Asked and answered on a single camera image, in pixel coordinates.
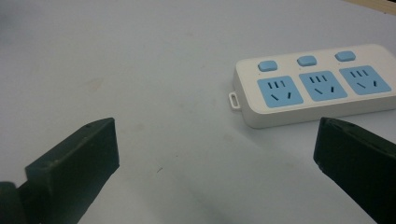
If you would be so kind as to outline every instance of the power strip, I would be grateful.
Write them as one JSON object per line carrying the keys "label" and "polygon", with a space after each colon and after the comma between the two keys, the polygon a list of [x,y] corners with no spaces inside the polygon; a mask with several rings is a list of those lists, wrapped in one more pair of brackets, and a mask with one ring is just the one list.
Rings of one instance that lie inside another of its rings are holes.
{"label": "power strip", "polygon": [[396,58],[378,45],[324,49],[236,64],[233,110],[266,128],[396,108]]}

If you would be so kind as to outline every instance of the wooden edge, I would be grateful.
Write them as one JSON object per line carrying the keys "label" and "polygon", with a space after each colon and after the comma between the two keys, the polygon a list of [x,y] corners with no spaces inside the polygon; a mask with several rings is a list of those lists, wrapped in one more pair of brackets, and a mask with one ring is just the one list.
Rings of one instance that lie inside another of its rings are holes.
{"label": "wooden edge", "polygon": [[387,0],[345,0],[346,2],[369,7],[396,16],[396,3]]}

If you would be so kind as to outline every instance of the blue switch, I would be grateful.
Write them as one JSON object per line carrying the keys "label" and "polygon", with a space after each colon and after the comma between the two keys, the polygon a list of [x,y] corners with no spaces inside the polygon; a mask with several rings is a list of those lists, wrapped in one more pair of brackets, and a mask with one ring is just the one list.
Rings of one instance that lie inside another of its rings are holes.
{"label": "blue switch", "polygon": [[317,65],[317,59],[312,55],[307,55],[300,57],[297,60],[297,63],[302,67],[313,66],[313,65]]}
{"label": "blue switch", "polygon": [[275,61],[264,61],[259,63],[259,69],[262,72],[271,72],[277,69],[277,64]]}
{"label": "blue switch", "polygon": [[338,52],[337,54],[335,54],[335,58],[339,62],[343,63],[343,62],[355,61],[356,55],[352,51],[346,50],[346,51],[341,51],[341,52]]}

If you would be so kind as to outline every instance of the gray tabletop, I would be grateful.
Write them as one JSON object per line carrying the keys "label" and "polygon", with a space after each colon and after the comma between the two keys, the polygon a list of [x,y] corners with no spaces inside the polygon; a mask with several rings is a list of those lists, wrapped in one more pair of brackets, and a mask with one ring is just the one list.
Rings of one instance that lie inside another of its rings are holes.
{"label": "gray tabletop", "polygon": [[[80,223],[374,223],[313,161],[318,121],[253,130],[237,61],[379,44],[396,17],[344,1],[0,2],[0,179],[116,120],[120,169]],[[396,112],[342,118],[396,142]]]}

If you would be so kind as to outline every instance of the white power strip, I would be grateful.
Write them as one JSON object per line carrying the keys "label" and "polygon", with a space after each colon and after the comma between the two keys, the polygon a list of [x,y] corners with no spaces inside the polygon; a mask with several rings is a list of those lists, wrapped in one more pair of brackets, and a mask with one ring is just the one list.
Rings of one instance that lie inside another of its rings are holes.
{"label": "white power strip", "polygon": [[233,110],[248,126],[396,108],[396,58],[378,45],[324,49],[236,64]]}

